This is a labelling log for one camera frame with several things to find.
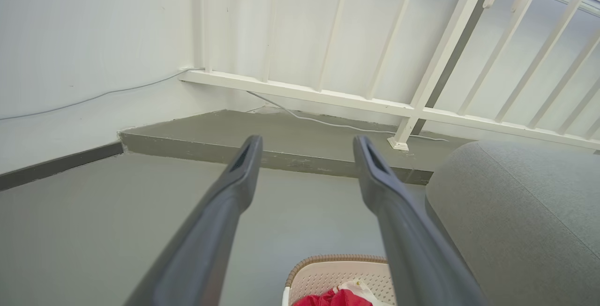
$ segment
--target red cloth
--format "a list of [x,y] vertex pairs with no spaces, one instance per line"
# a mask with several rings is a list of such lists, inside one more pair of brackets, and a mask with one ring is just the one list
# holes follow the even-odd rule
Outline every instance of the red cloth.
[[307,295],[296,301],[294,306],[373,306],[373,304],[357,297],[347,289],[341,289],[338,293],[334,293],[334,290],[330,289],[321,296]]

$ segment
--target white wall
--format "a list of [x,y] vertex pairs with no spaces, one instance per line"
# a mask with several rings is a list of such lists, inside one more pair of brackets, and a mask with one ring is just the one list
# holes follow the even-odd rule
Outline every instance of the white wall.
[[[192,1],[0,0],[0,118],[201,66],[202,57],[193,52],[199,41],[192,32]],[[235,90],[173,79],[57,112],[0,120],[0,173],[115,142],[125,128],[260,105]]]
[[[328,90],[364,95],[383,42],[392,23],[399,0],[347,0],[332,46],[332,60],[326,74]],[[408,103],[433,55],[457,0],[412,0],[401,32],[392,43],[392,58],[375,97]],[[497,0],[484,14],[469,41],[465,53],[444,89],[436,108],[456,110],[477,77],[491,50],[510,19],[513,0]],[[270,79],[313,86],[317,83],[324,50],[332,25],[337,0],[279,0],[277,8],[276,47]],[[237,0],[236,23],[231,26],[229,46],[234,62],[221,71],[260,77],[262,73],[266,29],[270,0]],[[534,0],[508,49],[497,62],[484,87],[472,104],[469,114],[493,118],[523,75],[553,25],[566,8],[555,0]],[[219,27],[218,20],[212,26]],[[578,11],[567,27],[555,50],[536,74],[509,112],[507,120],[526,124],[557,84],[562,74],[592,32],[600,28],[600,19]],[[596,50],[581,72],[559,98],[563,105],[553,106],[540,122],[541,128],[557,129],[566,116],[600,76],[600,52]],[[322,105],[271,97],[291,109],[304,110],[398,124],[399,118],[387,114],[364,112],[331,105]],[[568,133],[582,134],[597,119],[600,95],[585,109]],[[555,145],[512,135],[478,129],[427,122],[425,130],[472,139],[518,140]]]

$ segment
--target concrete floor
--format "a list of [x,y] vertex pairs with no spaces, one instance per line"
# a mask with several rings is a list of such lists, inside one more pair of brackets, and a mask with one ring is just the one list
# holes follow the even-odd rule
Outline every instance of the concrete floor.
[[[126,154],[0,192],[0,305],[121,305],[223,168]],[[296,263],[336,253],[384,255],[358,181],[262,169],[221,305],[279,305]]]

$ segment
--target electrical cable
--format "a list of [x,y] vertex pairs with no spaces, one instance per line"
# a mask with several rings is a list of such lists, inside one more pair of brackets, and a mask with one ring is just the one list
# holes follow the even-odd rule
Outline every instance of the electrical cable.
[[[298,115],[294,114],[293,112],[291,112],[287,108],[283,107],[282,105],[277,104],[274,101],[270,101],[266,97],[262,97],[261,95],[258,95],[257,93],[254,93],[254,92],[250,92],[249,90],[247,90],[247,92],[250,93],[250,94],[252,94],[252,95],[254,95],[255,97],[259,97],[259,98],[263,99],[264,101],[266,101],[268,103],[272,103],[272,104],[276,105],[277,107],[279,107],[279,108],[285,110],[286,112],[288,112],[288,114],[291,114],[292,116],[294,116],[295,118],[300,119],[300,120],[309,120],[309,121],[319,122],[320,124],[324,124],[324,125],[328,125],[328,126],[332,126],[332,127],[350,128],[350,129],[354,129],[354,130],[358,130],[358,131],[364,131],[366,133],[386,133],[386,134],[392,134],[392,135],[396,134],[394,131],[360,129],[360,128],[352,127],[352,126],[349,126],[349,125],[330,124],[328,122],[319,121],[319,120],[316,120],[316,119],[313,119],[313,118],[303,118],[302,116],[298,116]],[[425,139],[425,140],[450,142],[450,141],[448,141],[446,139],[434,139],[433,137],[427,137],[427,136],[421,136],[421,135],[411,135],[411,136],[412,137],[418,137],[420,139]]]
[[102,93],[100,95],[97,95],[95,97],[90,97],[89,99],[85,99],[76,103],[72,103],[72,104],[68,104],[68,105],[63,105],[62,107],[58,107],[58,108],[54,108],[54,109],[49,109],[49,110],[44,110],[42,112],[32,112],[30,114],[22,114],[22,115],[15,115],[15,116],[8,116],[6,118],[0,118],[0,121],[2,120],[10,120],[10,119],[17,119],[17,118],[26,118],[27,116],[34,116],[34,115],[39,115],[39,114],[46,114],[47,112],[54,112],[56,110],[60,110],[60,109],[65,109],[65,108],[69,108],[69,107],[73,107],[74,105],[78,105],[78,104],[82,104],[88,101],[92,101],[94,99],[97,99],[98,97],[103,97],[105,95],[109,95],[112,93],[119,93],[119,92],[125,92],[126,90],[137,90],[138,88],[144,88],[144,87],[148,87],[148,86],[152,86],[153,84],[157,84],[159,82],[163,82],[163,81],[167,81],[170,78],[176,77],[182,73],[185,73],[187,71],[202,71],[204,70],[204,68],[186,68],[186,69],[182,69],[181,71],[179,71],[178,73],[175,73],[173,75],[171,75],[170,77],[166,77],[163,78],[161,80],[158,81],[154,81],[148,84],[142,84],[142,86],[135,86],[135,87],[130,87],[130,88],[124,88],[122,90],[111,90],[110,92],[106,92],[106,93]]
[[[88,102],[88,101],[92,101],[94,99],[97,99],[98,97],[103,97],[105,95],[109,95],[109,94],[112,94],[112,93],[126,92],[127,90],[137,90],[139,88],[144,88],[144,87],[152,86],[153,84],[157,84],[157,83],[160,83],[160,82],[167,81],[170,78],[174,78],[174,77],[176,77],[176,76],[178,76],[178,75],[180,75],[182,73],[185,73],[187,71],[202,71],[202,70],[204,70],[203,67],[202,68],[186,68],[186,69],[182,69],[181,71],[179,71],[179,72],[177,72],[177,73],[175,73],[173,75],[170,75],[170,76],[168,76],[166,78],[162,78],[161,80],[150,82],[150,83],[147,83],[147,84],[142,84],[141,86],[134,86],[134,87],[129,87],[129,88],[123,88],[122,90],[111,90],[110,92],[101,93],[100,95],[96,95],[95,97],[90,97],[89,99],[85,99],[85,100],[82,100],[82,101],[77,101],[76,103],[71,103],[71,104],[68,104],[68,105],[63,105],[61,107],[57,107],[57,108],[54,108],[54,109],[43,110],[41,112],[31,112],[30,114],[7,116],[6,118],[0,118],[0,121],[2,121],[2,120],[10,120],[10,119],[17,119],[17,118],[26,118],[28,116],[34,116],[34,115],[39,115],[39,114],[46,114],[47,112],[55,112],[56,110],[73,107],[74,105],[78,105],[78,104],[82,104],[82,103],[85,103],[85,102]],[[291,114],[292,116],[294,116],[295,118],[298,118],[300,120],[315,121],[315,122],[319,122],[320,124],[324,124],[324,125],[328,125],[328,126],[332,126],[332,127],[350,128],[350,129],[354,129],[354,130],[358,130],[358,131],[364,131],[366,133],[386,133],[386,134],[392,134],[392,135],[395,134],[395,132],[393,132],[393,131],[360,129],[360,128],[352,127],[352,126],[349,126],[349,125],[330,124],[330,123],[319,121],[319,120],[316,120],[316,119],[313,119],[313,118],[303,118],[302,116],[298,116],[298,115],[294,114],[293,112],[291,112],[287,108],[283,107],[282,105],[277,104],[274,101],[270,101],[269,99],[267,99],[265,97],[262,97],[261,95],[258,95],[257,93],[253,93],[253,92],[250,92],[250,91],[248,91],[248,93],[254,95],[255,97],[259,97],[259,98],[263,99],[264,101],[267,101],[268,103],[272,103],[272,104],[276,105],[277,107],[285,110],[286,112],[288,112],[289,114]],[[433,137],[427,137],[427,136],[421,136],[421,135],[411,135],[411,136],[412,137],[418,137],[420,139],[432,140],[432,141],[446,141],[446,142],[449,142],[446,139],[433,139]]]

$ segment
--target beige basket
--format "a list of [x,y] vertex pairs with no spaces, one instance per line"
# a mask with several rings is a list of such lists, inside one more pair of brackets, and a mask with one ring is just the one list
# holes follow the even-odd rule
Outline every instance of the beige basket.
[[333,254],[309,257],[292,269],[285,282],[282,306],[293,306],[307,295],[321,295],[351,280],[366,283],[378,300],[396,304],[387,259],[375,255]]

